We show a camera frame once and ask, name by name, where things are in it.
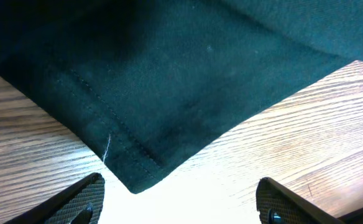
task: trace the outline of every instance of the seam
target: seam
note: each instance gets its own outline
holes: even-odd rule
[[[153,160],[147,153],[147,151],[144,149],[144,146],[132,135],[131,130],[126,126],[126,124],[124,122],[121,121],[121,119],[119,118],[119,116],[114,112],[114,110],[108,105],[108,103],[106,103],[103,98],[98,95],[93,89],[92,87],[89,85],[89,83],[87,81],[85,81],[83,78],[81,78],[74,70],[71,71],[72,74],[74,76],[76,76],[78,78],[78,80],[84,84],[96,97],[99,101],[101,101],[104,105],[106,105],[107,109],[111,112],[111,114],[118,120],[119,124],[126,130],[127,135],[133,139],[133,141],[140,147],[140,150],[144,153],[144,155],[150,159],[155,166],[157,167],[157,169],[162,170],[162,168],[157,164],[157,162],[155,160]]]
[[[81,101],[78,97],[76,97],[75,93],[70,90],[69,88],[67,88],[64,83],[62,82],[62,80],[57,80],[57,83],[59,83],[61,86],[64,86],[76,99],[78,99],[78,101],[83,105],[83,107],[85,107],[86,109],[88,109],[90,112],[92,112],[97,118],[99,118],[100,123],[102,123],[103,125],[105,125],[105,127],[107,127],[108,131],[113,134],[113,136],[117,137],[117,141],[120,143],[120,145],[123,147],[124,151],[127,152],[127,155],[136,163],[138,164],[144,171],[145,173],[147,173],[149,175],[149,177],[151,177],[152,179],[155,179],[157,181],[159,181],[158,178],[154,177],[153,174],[151,174],[126,148],[126,146],[124,145],[123,141],[121,139],[119,139],[118,135],[110,128],[108,128],[108,124],[105,123],[100,116],[98,116],[98,114],[92,110],[92,108],[90,106],[87,106],[83,101]]]

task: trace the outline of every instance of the wooden table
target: wooden table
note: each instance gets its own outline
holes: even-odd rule
[[[0,78],[0,223],[91,172],[106,179],[100,223],[258,223],[255,189],[265,176],[334,216],[361,208],[363,62],[248,119],[138,195]]]

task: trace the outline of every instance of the cloth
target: cloth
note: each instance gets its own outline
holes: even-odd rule
[[[133,193],[363,60],[363,0],[8,2],[0,76],[99,157],[108,145],[105,164]]]

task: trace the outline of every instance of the loose white thread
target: loose white thread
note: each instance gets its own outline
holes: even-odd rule
[[[107,153],[108,153],[108,148],[109,148],[109,143],[111,142],[111,135],[108,134],[108,143],[107,143],[107,148],[104,152],[104,155],[103,155],[103,163],[105,164],[105,161],[106,161],[106,158],[107,158]]]

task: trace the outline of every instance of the wood grain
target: wood grain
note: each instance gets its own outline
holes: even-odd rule
[[[248,119],[138,195],[0,78],[0,223],[94,171],[106,179],[100,223],[259,223],[265,176],[334,216],[361,208],[363,62]]]

